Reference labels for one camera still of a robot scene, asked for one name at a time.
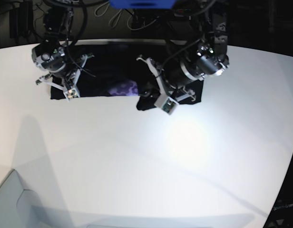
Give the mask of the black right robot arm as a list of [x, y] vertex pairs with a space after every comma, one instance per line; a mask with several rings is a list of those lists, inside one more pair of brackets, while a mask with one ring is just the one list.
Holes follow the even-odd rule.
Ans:
[[[74, 59], [70, 47], [82, 36], [87, 25], [87, 5], [81, 0], [47, 0], [49, 9], [44, 15], [44, 35], [39, 45], [32, 49], [32, 60], [37, 68], [48, 74], [36, 80], [36, 84], [48, 83], [54, 77], [62, 86], [74, 86], [81, 74], [87, 56]], [[71, 36], [74, 9], [83, 10], [83, 23], [79, 33]]]

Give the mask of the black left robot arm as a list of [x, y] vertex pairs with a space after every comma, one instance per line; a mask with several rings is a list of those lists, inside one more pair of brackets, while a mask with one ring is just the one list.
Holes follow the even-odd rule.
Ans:
[[170, 45], [171, 55], [159, 69], [159, 76], [171, 87], [220, 76], [228, 68], [227, 7], [225, 0], [194, 0], [173, 10], [189, 22], [193, 35], [184, 45]]

